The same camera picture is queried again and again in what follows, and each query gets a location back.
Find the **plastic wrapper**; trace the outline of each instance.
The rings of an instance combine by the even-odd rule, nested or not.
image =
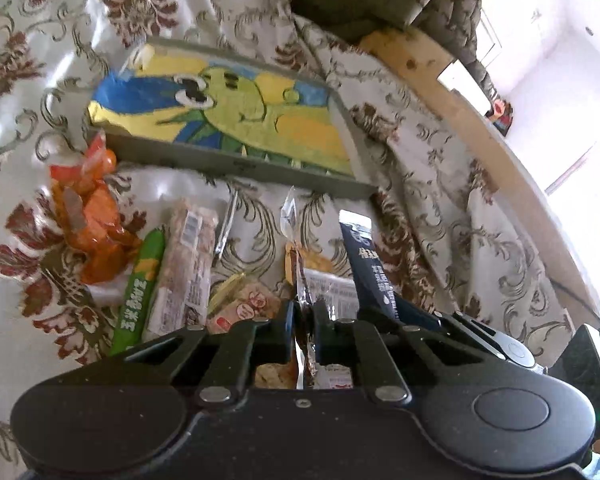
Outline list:
[[[341,210],[340,229],[358,298],[365,306],[375,306],[387,317],[397,318],[394,288],[371,239],[371,219]]]
[[[154,229],[144,237],[138,259],[126,285],[125,301],[118,313],[110,355],[123,352],[140,342],[151,305],[157,271],[164,254],[164,245],[162,229]]]
[[[356,319],[360,304],[353,280],[313,269],[305,269],[304,275],[311,297],[324,301],[332,320]]]
[[[243,319],[272,319],[282,304],[265,285],[244,273],[234,274],[224,282],[209,303],[206,328],[211,334],[228,332]]]
[[[217,225],[218,215],[211,209],[188,199],[175,205],[149,332],[165,335],[186,324],[205,323]]]
[[[58,223],[69,246],[87,255],[80,280],[108,282],[135,258],[140,239],[122,227],[116,200],[103,181],[116,167],[116,155],[98,133],[73,165],[49,166]]]
[[[245,319],[276,317],[282,300],[253,276],[234,274],[222,283],[209,301],[206,328],[211,334],[228,332],[234,323]],[[297,359],[285,365],[265,364],[256,369],[257,388],[293,389],[298,380]]]
[[[237,207],[238,193],[234,191],[231,195],[231,200],[229,200],[226,215],[224,215],[224,219],[222,220],[222,227],[220,228],[220,233],[218,235],[218,242],[216,243],[216,248],[214,249],[214,263],[222,258],[222,253],[224,253],[226,242],[229,239],[229,232],[231,232],[231,227],[234,225],[235,210]]]
[[[358,297],[353,280],[331,274],[333,264],[321,254],[301,247],[298,235],[295,190],[292,187],[280,212],[280,229],[288,240],[286,244],[285,275],[296,286],[302,310],[321,298],[327,304],[331,319],[355,318]],[[304,366],[303,387],[316,389],[351,388],[353,381],[349,368],[341,365],[322,366],[315,360],[314,343],[306,338],[306,317],[300,322],[298,344]]]

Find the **metal screw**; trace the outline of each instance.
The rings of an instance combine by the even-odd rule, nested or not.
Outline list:
[[[205,402],[227,402],[231,399],[231,392],[224,386],[207,386],[200,390],[200,399]]]
[[[380,386],[376,388],[376,397],[383,402],[400,402],[406,399],[407,392],[400,386]]]

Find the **green snack wrapper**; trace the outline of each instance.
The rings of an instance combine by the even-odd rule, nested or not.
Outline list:
[[[154,229],[144,238],[126,285],[125,302],[118,313],[109,355],[124,352],[140,341],[164,247],[165,238],[161,229]]]

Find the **cartoon painting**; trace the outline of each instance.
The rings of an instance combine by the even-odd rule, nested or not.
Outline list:
[[[351,175],[327,102],[325,88],[234,62],[152,55],[105,78],[89,111],[135,136]]]

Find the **orange candy wrapper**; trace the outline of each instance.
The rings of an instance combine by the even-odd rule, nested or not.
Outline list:
[[[99,132],[75,166],[49,166],[58,223],[72,248],[87,255],[81,282],[108,282],[135,258],[142,240],[122,227],[116,200],[103,177],[116,169],[116,155]]]

